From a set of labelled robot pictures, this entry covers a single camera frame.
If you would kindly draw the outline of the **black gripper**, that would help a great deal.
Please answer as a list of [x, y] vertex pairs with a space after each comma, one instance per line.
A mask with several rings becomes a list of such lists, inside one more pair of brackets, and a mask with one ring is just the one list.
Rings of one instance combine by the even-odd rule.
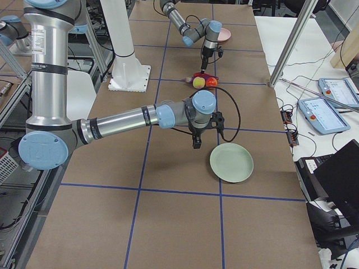
[[204, 123], [200, 123], [198, 120], [188, 123], [188, 128], [192, 133], [192, 147], [193, 149], [201, 148], [201, 134], [207, 129], [216, 129], [217, 132], [224, 136], [224, 117], [221, 112], [213, 112], [211, 115], [206, 115]]
[[213, 54], [217, 53], [218, 58], [223, 56], [223, 49], [221, 46], [216, 46], [215, 48], [202, 47], [201, 49], [201, 73], [204, 73], [208, 66], [209, 58]]

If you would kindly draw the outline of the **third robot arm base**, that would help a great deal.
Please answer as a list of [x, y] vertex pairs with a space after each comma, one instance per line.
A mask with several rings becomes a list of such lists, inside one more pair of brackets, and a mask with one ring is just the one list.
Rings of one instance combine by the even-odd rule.
[[31, 56], [31, 35], [16, 15], [1, 17], [1, 42], [14, 55]]

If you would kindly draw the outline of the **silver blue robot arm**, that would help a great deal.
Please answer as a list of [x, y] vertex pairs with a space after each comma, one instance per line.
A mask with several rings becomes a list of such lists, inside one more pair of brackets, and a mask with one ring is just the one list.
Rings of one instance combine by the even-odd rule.
[[175, 4], [178, 1], [160, 1], [160, 9], [174, 24], [178, 32], [182, 35], [182, 41], [187, 47], [193, 46], [198, 40], [204, 38], [201, 48], [201, 73], [205, 73], [209, 59], [215, 52], [218, 57], [223, 56], [223, 49], [218, 44], [219, 34], [222, 29], [222, 23], [215, 20], [203, 18], [199, 20], [197, 27], [192, 28], [181, 16]]
[[[125, 1], [100, 1], [114, 49], [110, 90], [146, 91], [150, 66], [135, 56]], [[222, 28], [219, 21], [201, 19], [190, 28], [175, 4], [160, 1], [160, 8], [182, 35], [187, 47], [202, 37], [201, 74], [218, 48]], [[26, 121], [26, 135], [19, 143], [22, 160], [38, 170], [63, 164], [73, 151], [94, 140], [144, 126], [161, 128], [188, 123], [192, 146], [201, 147], [201, 134], [219, 118], [216, 99], [208, 90], [189, 98], [142, 106], [104, 118], [70, 120], [67, 117], [68, 33], [86, 18], [85, 1], [24, 1], [24, 15], [31, 24], [32, 116]]]

